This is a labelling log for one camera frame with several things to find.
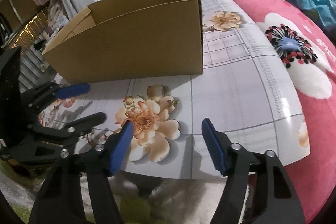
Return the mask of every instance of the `blue gripper pad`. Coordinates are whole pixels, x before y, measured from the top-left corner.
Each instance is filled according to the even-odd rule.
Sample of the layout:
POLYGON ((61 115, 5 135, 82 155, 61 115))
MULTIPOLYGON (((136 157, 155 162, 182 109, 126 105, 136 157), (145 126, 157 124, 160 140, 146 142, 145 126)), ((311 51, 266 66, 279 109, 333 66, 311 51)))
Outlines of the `blue gripper pad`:
POLYGON ((56 91, 55 97, 58 99, 72 98, 78 95, 88 93, 89 90, 90 90, 89 84, 65 86, 56 91))
POLYGON ((112 134, 105 143, 105 148, 110 153, 110 175, 114 175, 121 168, 128 147, 133 138, 133 124, 127 121, 119 133, 112 134))
POLYGON ((224 161, 225 152, 217 139, 216 130, 209 118, 205 118, 202 121, 202 136, 204 138, 205 144, 208 147, 209 154, 215 169, 224 176, 226 172, 224 161))

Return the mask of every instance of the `clutter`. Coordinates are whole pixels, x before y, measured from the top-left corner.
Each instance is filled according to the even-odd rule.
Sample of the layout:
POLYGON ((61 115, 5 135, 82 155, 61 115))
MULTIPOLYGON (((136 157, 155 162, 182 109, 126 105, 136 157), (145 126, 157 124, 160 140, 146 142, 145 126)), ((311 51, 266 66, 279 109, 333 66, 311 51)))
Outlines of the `clutter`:
POLYGON ((64 15, 64 6, 61 0, 51 0, 48 11, 48 26, 52 29, 51 34, 56 29, 61 29, 68 24, 69 19, 64 15))
POLYGON ((200 0, 101 0, 49 42, 47 62, 70 83, 203 73, 200 0))

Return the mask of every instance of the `floral tablecloth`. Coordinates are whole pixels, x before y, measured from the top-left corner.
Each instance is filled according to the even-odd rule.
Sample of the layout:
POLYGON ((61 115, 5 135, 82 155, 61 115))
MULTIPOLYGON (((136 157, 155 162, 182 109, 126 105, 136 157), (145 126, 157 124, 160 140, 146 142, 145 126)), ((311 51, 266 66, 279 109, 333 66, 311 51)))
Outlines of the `floral tablecloth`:
MULTIPOLYGON (((301 105, 271 43, 232 0, 202 0, 202 7, 202 75, 93 83, 89 93, 45 109, 41 124, 57 128, 105 112, 107 120, 79 140, 81 153, 131 120, 134 137, 122 169, 163 178, 221 176, 201 135, 206 117, 231 141, 260 153, 272 149, 284 165, 307 156, 301 105)), ((56 81, 66 84, 60 75, 56 81)))

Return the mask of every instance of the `bed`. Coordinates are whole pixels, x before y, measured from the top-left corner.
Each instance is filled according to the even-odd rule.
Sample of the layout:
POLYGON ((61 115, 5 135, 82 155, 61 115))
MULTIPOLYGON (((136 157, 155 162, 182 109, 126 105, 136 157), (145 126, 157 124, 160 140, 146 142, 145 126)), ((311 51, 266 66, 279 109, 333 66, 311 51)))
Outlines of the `bed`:
POLYGON ((286 170, 310 223, 336 185, 336 49, 312 20, 285 0, 233 1, 274 45, 299 96, 311 153, 286 170), (288 54, 293 48, 281 45, 284 37, 288 42, 294 38, 297 47, 308 48, 307 55, 288 54))

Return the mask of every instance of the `screw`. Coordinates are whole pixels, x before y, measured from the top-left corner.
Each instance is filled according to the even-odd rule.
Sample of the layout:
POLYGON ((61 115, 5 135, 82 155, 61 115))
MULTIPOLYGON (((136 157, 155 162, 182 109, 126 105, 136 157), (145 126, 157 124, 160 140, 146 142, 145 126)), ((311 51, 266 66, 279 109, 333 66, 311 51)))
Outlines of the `screw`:
POLYGON ((272 150, 267 150, 266 155, 273 158, 275 156, 275 153, 272 150))
POLYGON ((67 149, 63 149, 63 150, 61 151, 61 157, 62 157, 62 158, 66 158, 67 156, 69 156, 69 152, 68 152, 68 150, 67 150, 67 149))
POLYGON ((241 149, 241 146, 240 146, 239 143, 233 143, 233 144, 231 145, 231 147, 232 147, 232 149, 234 149, 234 150, 239 150, 239 149, 241 149))
POLYGON ((97 151, 102 151, 102 150, 104 150, 104 145, 101 144, 101 143, 97 144, 97 145, 95 146, 95 150, 97 150, 97 151))

